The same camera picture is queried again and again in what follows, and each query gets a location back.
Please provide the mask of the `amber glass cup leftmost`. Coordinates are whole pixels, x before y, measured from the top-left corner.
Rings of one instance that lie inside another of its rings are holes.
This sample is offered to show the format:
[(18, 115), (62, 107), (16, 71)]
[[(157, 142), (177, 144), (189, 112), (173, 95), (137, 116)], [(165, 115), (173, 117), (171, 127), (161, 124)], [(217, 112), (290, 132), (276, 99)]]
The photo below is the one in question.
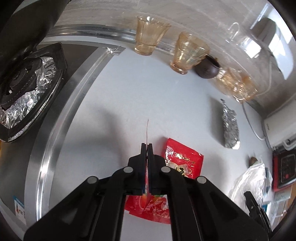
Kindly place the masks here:
[(137, 16), (134, 51), (150, 56), (170, 27), (170, 23), (152, 16)]

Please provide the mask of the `red black blender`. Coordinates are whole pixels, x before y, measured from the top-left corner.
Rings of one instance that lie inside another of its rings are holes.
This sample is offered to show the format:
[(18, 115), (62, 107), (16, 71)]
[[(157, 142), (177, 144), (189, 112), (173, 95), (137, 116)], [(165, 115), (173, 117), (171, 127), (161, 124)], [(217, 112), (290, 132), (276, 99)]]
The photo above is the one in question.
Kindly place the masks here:
[(273, 191), (278, 192), (295, 182), (295, 149), (273, 152)]

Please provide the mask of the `brown walnut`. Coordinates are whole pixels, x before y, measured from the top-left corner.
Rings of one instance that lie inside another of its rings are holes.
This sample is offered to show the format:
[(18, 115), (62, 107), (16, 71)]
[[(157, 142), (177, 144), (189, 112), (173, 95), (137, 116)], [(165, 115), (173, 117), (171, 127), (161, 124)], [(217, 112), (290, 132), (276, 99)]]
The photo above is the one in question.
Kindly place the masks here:
[(258, 163), (259, 163), (259, 161), (258, 161), (258, 159), (255, 158), (255, 157), (251, 157), (251, 158), (249, 159), (249, 162), (248, 162), (249, 167), (251, 167), (251, 166), (253, 166), (253, 165), (255, 165), (255, 164), (258, 164)]

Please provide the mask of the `gas stove with foil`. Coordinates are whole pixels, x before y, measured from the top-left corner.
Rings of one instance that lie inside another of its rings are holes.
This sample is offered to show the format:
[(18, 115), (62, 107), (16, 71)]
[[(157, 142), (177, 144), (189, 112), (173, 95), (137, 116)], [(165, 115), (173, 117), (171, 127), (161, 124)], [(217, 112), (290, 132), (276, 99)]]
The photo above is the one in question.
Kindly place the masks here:
[(40, 119), (65, 84), (61, 43), (41, 48), (8, 72), (1, 84), (1, 141), (11, 142)]

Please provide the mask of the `blue white milk carton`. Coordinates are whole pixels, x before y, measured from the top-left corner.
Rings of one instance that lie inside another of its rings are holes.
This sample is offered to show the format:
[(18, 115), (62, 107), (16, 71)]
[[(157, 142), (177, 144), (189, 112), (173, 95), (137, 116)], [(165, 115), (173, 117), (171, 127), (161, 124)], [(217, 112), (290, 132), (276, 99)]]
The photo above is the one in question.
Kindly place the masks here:
[(265, 168), (265, 182), (263, 192), (263, 204), (267, 204), (273, 200), (273, 176), (269, 168)]

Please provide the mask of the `black wok with lid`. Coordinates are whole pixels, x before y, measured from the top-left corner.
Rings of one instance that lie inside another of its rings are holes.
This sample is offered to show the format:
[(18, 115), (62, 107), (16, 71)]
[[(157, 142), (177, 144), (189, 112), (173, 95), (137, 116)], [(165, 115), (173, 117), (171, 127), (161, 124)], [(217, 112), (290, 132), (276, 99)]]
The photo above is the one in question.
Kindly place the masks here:
[(24, 59), (48, 34), (69, 1), (36, 1), (13, 14), (1, 30), (1, 65)]

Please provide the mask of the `amber glass cup rightmost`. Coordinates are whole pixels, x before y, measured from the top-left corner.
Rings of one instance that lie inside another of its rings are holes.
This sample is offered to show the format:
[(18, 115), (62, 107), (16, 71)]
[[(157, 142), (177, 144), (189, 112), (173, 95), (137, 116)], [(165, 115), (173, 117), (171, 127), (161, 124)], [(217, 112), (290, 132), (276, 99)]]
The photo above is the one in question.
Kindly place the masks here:
[(253, 99), (257, 93), (257, 85), (248, 75), (244, 75), (241, 81), (235, 84), (233, 89), (233, 96), (238, 101), (247, 101)]

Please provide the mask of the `clear plastic bag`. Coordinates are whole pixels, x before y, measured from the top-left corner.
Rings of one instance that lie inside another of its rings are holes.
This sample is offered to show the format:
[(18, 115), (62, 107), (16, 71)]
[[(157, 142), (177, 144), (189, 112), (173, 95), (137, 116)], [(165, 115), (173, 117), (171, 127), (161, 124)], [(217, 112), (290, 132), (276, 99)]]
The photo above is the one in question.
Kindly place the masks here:
[(248, 212), (244, 193), (250, 191), (259, 206), (262, 206), (265, 187), (265, 164), (256, 162), (234, 182), (228, 197), (245, 213)]

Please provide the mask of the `white electric kettle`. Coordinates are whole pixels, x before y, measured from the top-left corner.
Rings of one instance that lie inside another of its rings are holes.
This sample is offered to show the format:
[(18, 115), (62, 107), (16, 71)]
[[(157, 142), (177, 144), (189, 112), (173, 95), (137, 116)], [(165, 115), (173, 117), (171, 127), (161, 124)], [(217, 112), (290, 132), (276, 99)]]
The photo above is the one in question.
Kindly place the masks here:
[(295, 148), (295, 99), (263, 121), (264, 134), (270, 148)]

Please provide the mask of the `white wall socket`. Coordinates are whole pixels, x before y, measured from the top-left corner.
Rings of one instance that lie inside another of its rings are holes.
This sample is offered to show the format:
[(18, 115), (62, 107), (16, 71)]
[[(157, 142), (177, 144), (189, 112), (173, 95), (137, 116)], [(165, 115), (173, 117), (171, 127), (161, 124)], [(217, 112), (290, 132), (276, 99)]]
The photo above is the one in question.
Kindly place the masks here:
[(293, 71), (293, 55), (288, 45), (292, 39), (289, 28), (264, 17), (254, 25), (251, 32), (273, 54), (283, 78), (288, 79)]

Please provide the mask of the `crumpled aluminium foil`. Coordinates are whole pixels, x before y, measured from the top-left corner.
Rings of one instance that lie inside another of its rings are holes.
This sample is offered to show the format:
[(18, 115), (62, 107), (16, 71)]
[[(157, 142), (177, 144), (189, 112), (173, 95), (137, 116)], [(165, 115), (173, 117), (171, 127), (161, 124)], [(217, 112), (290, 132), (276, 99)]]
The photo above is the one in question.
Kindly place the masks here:
[(224, 130), (224, 147), (238, 150), (240, 148), (239, 129), (236, 112), (230, 109), (224, 99), (220, 99), (223, 106), (222, 120)]

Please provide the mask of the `amber glass cup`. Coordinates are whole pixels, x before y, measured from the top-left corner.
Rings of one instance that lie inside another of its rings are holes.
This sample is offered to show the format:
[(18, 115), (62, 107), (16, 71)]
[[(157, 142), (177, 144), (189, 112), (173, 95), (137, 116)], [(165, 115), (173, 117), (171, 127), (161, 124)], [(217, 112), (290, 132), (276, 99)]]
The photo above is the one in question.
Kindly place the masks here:
[(188, 32), (181, 32), (175, 45), (170, 68), (180, 74), (187, 74), (208, 54), (210, 47), (206, 42)]
[(244, 75), (241, 81), (235, 84), (233, 89), (233, 96), (238, 101), (247, 101), (253, 99), (257, 93), (257, 85), (248, 75)]
[(214, 80), (215, 86), (222, 93), (229, 96), (238, 94), (242, 84), (242, 78), (239, 72), (231, 67), (220, 68)]
[(137, 16), (134, 51), (150, 56), (170, 27), (170, 23), (152, 16)]

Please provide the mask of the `red snack wrapper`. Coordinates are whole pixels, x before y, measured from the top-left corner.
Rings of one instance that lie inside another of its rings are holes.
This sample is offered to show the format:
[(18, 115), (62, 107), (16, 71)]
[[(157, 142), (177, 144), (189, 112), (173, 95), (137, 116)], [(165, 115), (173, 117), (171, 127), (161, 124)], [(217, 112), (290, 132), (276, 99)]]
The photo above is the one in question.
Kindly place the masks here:
[(150, 191), (149, 168), (147, 168), (145, 193), (141, 196), (130, 195), (126, 200), (125, 210), (138, 218), (170, 224), (169, 195), (178, 190), (173, 185), (179, 184), (178, 180), (184, 177), (194, 180), (200, 176), (204, 155), (172, 138), (166, 138), (162, 157), (171, 171), (167, 174), (160, 171), (153, 180)]

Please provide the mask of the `dark brown small pot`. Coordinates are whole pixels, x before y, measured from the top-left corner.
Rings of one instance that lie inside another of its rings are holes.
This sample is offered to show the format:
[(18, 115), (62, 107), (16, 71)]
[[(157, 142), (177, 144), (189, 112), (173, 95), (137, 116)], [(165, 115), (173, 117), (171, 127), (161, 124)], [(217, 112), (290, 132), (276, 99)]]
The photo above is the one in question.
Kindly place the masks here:
[(194, 67), (195, 72), (203, 79), (214, 78), (219, 70), (220, 64), (216, 58), (207, 55), (198, 65)]

